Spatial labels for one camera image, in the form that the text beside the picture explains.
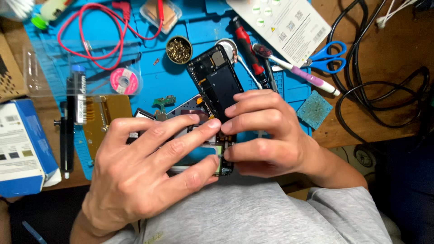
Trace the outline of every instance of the wooden desk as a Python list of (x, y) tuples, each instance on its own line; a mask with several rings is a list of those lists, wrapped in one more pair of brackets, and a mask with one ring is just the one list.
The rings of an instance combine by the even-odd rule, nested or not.
[[(319, 11), (323, 18), (332, 24), (335, 18), (341, 13), (341, 5), (348, 6), (352, 0), (313, 0), (313, 6)], [(368, 0), (369, 10), (373, 11), (379, 0)], [(387, 11), (386, 5), (382, 14)], [(434, 49), (432, 48), (434, 24), (433, 13), (420, 13), (418, 20), (413, 20), (411, 8), (407, 8), (391, 18), (386, 28), (378, 30), (371, 27), (360, 44), (359, 63), (361, 76), (365, 82), (384, 80), (399, 83), (420, 66), (427, 66), (434, 72)], [(360, 22), (362, 10), (359, 6), (351, 10), (350, 17), (344, 18), (335, 33), (335, 40), (340, 40), (350, 45), (354, 40), (354, 22)], [(19, 66), (23, 67), (23, 45), (29, 45), (30, 41), (22, 24), (9, 20), (1, 20), (1, 27), (9, 43), (12, 53)], [(330, 77), (324, 78), (333, 84)], [(415, 89), (420, 86), (422, 79), (413, 82), (409, 87)], [(387, 87), (368, 87), (367, 93), (371, 96), (382, 94)], [(397, 92), (392, 98), (401, 99), (405, 93)], [(335, 105), (337, 98), (326, 100)], [(36, 110), (39, 114), (43, 129), (52, 147), (53, 153), (59, 162), (59, 129), (53, 126), (53, 120), (60, 118), (59, 109), (51, 97), (33, 98)], [(403, 118), (410, 117), (415, 106), (378, 113), (380, 118), (390, 123), (401, 123)], [(419, 125), (411, 124), (402, 129), (387, 129), (377, 125), (365, 112), (356, 104), (345, 101), (342, 105), (342, 114), (347, 124), (361, 137), (367, 141), (382, 141), (388, 139), (402, 138), (415, 135)], [(344, 145), (354, 145), (359, 142), (350, 136), (336, 120), (335, 111), (329, 114), (321, 127), (313, 132), (313, 138), (326, 148), (334, 148)], [(75, 187), (90, 184), (86, 180), (79, 164), (75, 158), (75, 171), (71, 178), (63, 180), (60, 184), (47, 188), (58, 189)]]

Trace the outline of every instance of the pink toothbrush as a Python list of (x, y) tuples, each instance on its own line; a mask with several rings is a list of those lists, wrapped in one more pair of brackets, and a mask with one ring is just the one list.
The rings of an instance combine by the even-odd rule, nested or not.
[(281, 59), (276, 58), (276, 56), (273, 55), (273, 52), (270, 49), (266, 48), (264, 45), (257, 43), (257, 44), (254, 44), (252, 48), (258, 55), (260, 55), (264, 58), (268, 58), (268, 59), (273, 60), (274, 62), (280, 64), (280, 66), (287, 68), (294, 75), (303, 78), (304, 80), (311, 83), (312, 85), (314, 85), (314, 86), (316, 86), (316, 87), (318, 87), (318, 88), (320, 88), (326, 92), (329, 92), (335, 96), (338, 96), (341, 94), (336, 88), (334, 88), (334, 86), (323, 81), (322, 79), (302, 71), (297, 66), (294, 66), (288, 62), (285, 62)]

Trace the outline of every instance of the cardboard box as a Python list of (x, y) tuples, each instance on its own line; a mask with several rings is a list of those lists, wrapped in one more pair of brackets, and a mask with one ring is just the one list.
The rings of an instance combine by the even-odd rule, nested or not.
[(0, 104), (0, 195), (39, 193), (58, 168), (32, 100)]
[(24, 96), (27, 89), (12, 52), (0, 31), (0, 103)]

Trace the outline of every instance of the purple toothbrush handle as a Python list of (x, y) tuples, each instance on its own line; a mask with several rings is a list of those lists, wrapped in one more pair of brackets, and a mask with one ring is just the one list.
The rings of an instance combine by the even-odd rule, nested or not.
[(322, 86), (324, 84), (324, 81), (322, 79), (320, 79), (320, 78), (318, 78), (316, 76), (313, 76), (313, 75), (311, 75), (309, 73), (306, 73), (306, 72), (302, 71), (300, 68), (298, 68), (296, 66), (294, 66), (291, 69), (291, 72), (294, 75), (299, 76), (299, 77), (305, 79), (307, 82), (313, 84), (314, 86), (320, 87), (320, 86)]

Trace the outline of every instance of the red screwdriver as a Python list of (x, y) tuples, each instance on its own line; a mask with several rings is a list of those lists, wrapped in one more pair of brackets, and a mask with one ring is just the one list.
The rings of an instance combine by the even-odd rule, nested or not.
[(259, 82), (264, 86), (264, 88), (268, 89), (267, 77), (264, 74), (264, 68), (259, 64), (258, 59), (256, 58), (255, 52), (252, 49), (252, 44), (250, 42), (250, 36), (244, 30), (244, 27), (241, 25), (240, 17), (235, 16), (232, 19), (232, 23), (235, 26), (235, 34), (237, 35), (237, 39), (241, 42), (241, 45), (244, 47), (244, 51), (246, 52), (247, 59), (252, 63), (253, 71), (257, 76)]

